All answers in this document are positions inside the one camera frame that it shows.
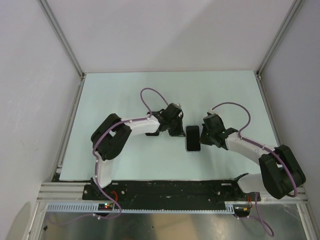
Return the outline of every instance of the black mounting plate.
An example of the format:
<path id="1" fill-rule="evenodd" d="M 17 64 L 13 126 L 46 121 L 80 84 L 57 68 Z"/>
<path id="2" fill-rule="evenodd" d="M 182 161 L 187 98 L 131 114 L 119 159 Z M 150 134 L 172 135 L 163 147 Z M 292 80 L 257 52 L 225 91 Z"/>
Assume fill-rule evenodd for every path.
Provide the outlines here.
<path id="1" fill-rule="evenodd" d="M 92 179 L 90 182 L 84 186 L 82 199 L 107 201 Z M 225 210 L 226 201 L 246 202 L 248 195 L 255 199 L 255 192 L 243 193 L 232 180 L 114 180 L 103 190 L 112 198 L 115 191 L 126 210 Z"/>

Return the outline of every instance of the white table surface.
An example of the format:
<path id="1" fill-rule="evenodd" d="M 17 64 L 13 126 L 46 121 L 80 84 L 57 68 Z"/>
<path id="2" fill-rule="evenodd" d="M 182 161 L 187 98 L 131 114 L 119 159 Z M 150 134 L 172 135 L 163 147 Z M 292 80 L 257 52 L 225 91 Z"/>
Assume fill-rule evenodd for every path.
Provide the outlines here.
<path id="1" fill-rule="evenodd" d="M 207 111 L 221 102 L 236 102 L 251 113 L 251 124 L 243 134 L 265 144 L 276 145 L 271 124 L 253 71 L 89 73 L 69 138 L 60 175 L 61 181 L 89 180 L 94 174 L 92 133 L 111 114 L 121 118 L 145 116 L 140 90 L 158 90 L 169 103 L 180 103 L 183 126 L 199 125 Z M 143 93 L 151 110 L 166 105 L 152 91 Z M 247 114 L 237 106 L 216 110 L 226 128 L 240 129 Z M 201 145 L 200 152 L 186 152 L 185 138 L 168 132 L 151 137 L 130 137 L 115 159 L 113 180 L 216 180 L 243 173 L 259 173 L 258 165 L 238 153 Z"/>

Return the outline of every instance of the wire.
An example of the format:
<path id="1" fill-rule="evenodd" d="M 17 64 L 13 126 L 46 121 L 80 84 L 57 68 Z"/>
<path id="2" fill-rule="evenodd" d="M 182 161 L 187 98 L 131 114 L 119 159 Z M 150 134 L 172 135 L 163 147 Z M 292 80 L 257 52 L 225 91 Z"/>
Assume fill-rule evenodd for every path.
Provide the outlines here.
<path id="1" fill-rule="evenodd" d="M 289 169 L 287 168 L 287 166 L 285 165 L 285 163 L 282 161 L 282 159 L 281 159 L 276 153 L 274 153 L 271 149 L 269 149 L 268 147 L 266 147 L 266 146 L 264 146 L 264 145 L 262 145 L 262 144 L 260 144 L 260 143 L 258 143 L 258 142 L 256 142 L 256 141 L 253 141 L 253 140 L 251 140 L 251 139 L 248 139 L 248 138 L 246 138 L 246 137 L 243 137 L 243 136 L 241 135 L 241 132 L 242 132 L 246 127 L 248 127 L 249 124 L 250 124 L 250 122 L 251 122 L 251 115 L 250 115 L 250 112 L 248 111 L 248 109 L 246 109 L 243 105 L 241 105 L 241 104 L 239 104 L 239 103 L 227 101 L 227 102 L 222 102 L 222 103 L 216 105 L 215 107 L 211 108 L 211 110 L 213 111 L 213 110 L 216 109 L 217 107 L 220 107 L 220 106 L 225 105 L 225 104 L 236 105 L 236 106 L 242 108 L 243 110 L 245 110 L 245 112 L 246 112 L 247 115 L 248 115 L 248 122 L 247 122 L 242 128 L 240 128 L 240 130 L 239 130 L 239 132 L 238 132 L 238 137 L 239 137 L 241 140 L 246 141 L 247 143 L 253 144 L 253 145 L 261 148 L 262 150 L 266 150 L 268 153 L 272 154 L 272 155 L 278 160 L 278 162 L 282 165 L 283 169 L 285 170 L 286 174 L 288 175 L 288 177 L 289 177 L 289 179 L 290 179 L 290 181 L 291 181 L 291 183 L 292 183 L 292 186 L 293 186 L 293 195 L 288 194 L 287 196 L 292 197 L 292 198 L 296 197 L 296 196 L 298 195 L 297 185 L 296 185 L 295 180 L 294 180 L 294 178 L 292 177 Z M 256 208 L 256 212 L 258 213 L 258 217 L 256 217 L 256 216 L 237 217 L 237 219 L 248 219 L 248 218 L 249 218 L 249 219 L 259 220 L 259 221 L 261 222 L 261 224 L 262 224 L 265 232 L 266 232 L 270 237 L 273 238 L 273 237 L 275 236 L 274 231 L 272 230 L 272 228 L 270 227 L 270 225 L 263 220 L 263 218 L 262 218 L 262 216 L 261 216 L 261 214 L 260 214 L 259 208 L 258 208 L 258 192 L 255 194 L 255 199 L 254 199 L 254 201 L 255 201 L 255 208 Z"/>
<path id="2" fill-rule="evenodd" d="M 168 106 L 169 103 L 166 101 L 166 99 L 164 98 L 164 96 L 161 95 L 160 92 L 158 92 L 157 90 L 151 88 L 151 87 L 145 87 L 143 88 L 141 91 L 140 91 L 140 98 L 141 98 L 141 101 L 143 102 L 143 104 L 145 105 L 145 107 L 149 110 L 149 113 L 151 113 L 150 117 L 152 116 L 152 111 L 150 109 L 150 107 L 146 104 L 144 98 L 142 97 L 142 93 L 145 91 L 145 90 L 151 90 L 151 91 L 154 91 L 155 93 L 157 93 L 161 98 L 162 100 L 165 102 L 165 104 Z"/>
<path id="3" fill-rule="evenodd" d="M 114 199 L 114 200 L 115 200 L 116 202 L 118 202 L 118 194 L 116 193 L 116 191 L 113 190 L 113 191 L 111 191 L 110 193 L 115 195 L 115 199 Z"/>
<path id="4" fill-rule="evenodd" d="M 250 207 L 248 207 L 248 209 L 252 209 L 253 205 L 252 205 L 252 202 L 251 202 L 250 195 L 248 195 L 248 205 L 250 206 Z"/>

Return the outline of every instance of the smartphone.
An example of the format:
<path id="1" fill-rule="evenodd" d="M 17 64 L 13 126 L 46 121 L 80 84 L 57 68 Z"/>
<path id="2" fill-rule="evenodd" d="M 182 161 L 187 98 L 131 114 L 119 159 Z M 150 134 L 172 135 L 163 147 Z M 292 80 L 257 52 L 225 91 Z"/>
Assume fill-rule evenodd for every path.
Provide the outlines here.
<path id="1" fill-rule="evenodd" d="M 197 125 L 185 127 L 185 145 L 187 152 L 200 152 L 200 128 Z"/>

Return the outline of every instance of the white wall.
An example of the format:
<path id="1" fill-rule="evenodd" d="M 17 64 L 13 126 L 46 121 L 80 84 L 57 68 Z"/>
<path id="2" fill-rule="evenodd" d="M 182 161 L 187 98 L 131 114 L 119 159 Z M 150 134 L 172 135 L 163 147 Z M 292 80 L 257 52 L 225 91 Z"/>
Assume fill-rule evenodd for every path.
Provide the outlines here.
<path id="1" fill-rule="evenodd" d="M 293 0 L 48 0 L 85 72 L 257 70 Z"/>
<path id="2" fill-rule="evenodd" d="M 18 240 L 79 78 L 36 0 L 0 1 L 0 35 L 0 239 Z"/>
<path id="3" fill-rule="evenodd" d="M 283 143 L 306 175 L 320 224 L 320 1 L 306 0 L 262 74 Z"/>

